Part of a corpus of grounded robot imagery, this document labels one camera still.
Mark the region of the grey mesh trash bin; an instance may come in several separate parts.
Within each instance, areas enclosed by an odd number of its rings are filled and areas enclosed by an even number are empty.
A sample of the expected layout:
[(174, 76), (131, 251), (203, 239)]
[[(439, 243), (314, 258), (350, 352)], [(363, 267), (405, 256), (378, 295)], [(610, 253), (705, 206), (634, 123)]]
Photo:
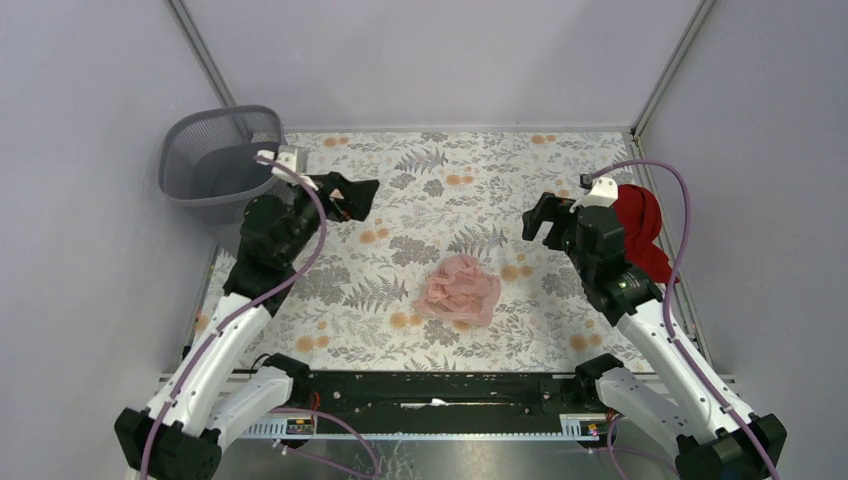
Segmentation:
[(285, 143), (279, 116), (261, 105), (189, 115), (165, 136), (158, 169), (160, 190), (234, 256), (247, 204), (263, 194), (286, 203), (293, 197), (290, 185), (254, 161), (257, 152), (277, 152)]

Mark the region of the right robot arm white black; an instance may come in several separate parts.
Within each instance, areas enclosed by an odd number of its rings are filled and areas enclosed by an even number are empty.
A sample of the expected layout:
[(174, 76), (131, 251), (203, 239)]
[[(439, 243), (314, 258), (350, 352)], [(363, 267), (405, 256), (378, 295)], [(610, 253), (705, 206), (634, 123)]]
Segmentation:
[(682, 479), (777, 478), (784, 425), (773, 414), (756, 414), (700, 356), (657, 284), (627, 261), (624, 229), (609, 203), (544, 193), (522, 221), (526, 241), (550, 223), (544, 245), (568, 256), (589, 303), (637, 347), (669, 392), (663, 397), (643, 386), (614, 358), (592, 360), (573, 386), (577, 405), (622, 414), (663, 446)]

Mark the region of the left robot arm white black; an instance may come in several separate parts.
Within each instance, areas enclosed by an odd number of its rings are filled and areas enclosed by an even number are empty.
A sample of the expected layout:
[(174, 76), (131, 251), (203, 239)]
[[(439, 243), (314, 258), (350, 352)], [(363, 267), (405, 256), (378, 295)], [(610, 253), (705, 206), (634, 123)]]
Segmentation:
[(328, 222), (367, 219), (377, 179), (350, 181), (338, 172), (296, 177), (291, 202), (273, 194), (250, 200), (243, 214), (236, 262), (213, 318), (173, 376), (141, 410), (124, 409), (114, 429), (128, 466), (142, 479), (209, 479), (228, 447), (264, 415), (289, 415), (288, 425), (317, 429), (318, 396), (309, 368), (273, 354), (248, 383), (220, 396), (241, 354), (279, 311), (305, 273), (295, 260), (310, 240), (327, 236)]

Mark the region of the pink plastic trash bag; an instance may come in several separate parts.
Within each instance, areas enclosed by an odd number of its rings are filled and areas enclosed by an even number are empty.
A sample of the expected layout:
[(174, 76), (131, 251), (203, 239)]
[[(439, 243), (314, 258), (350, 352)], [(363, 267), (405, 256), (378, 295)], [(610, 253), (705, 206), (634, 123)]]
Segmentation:
[(477, 258), (457, 254), (427, 276), (414, 309), (422, 316), (445, 322), (488, 327), (501, 291), (499, 276), (487, 274)]

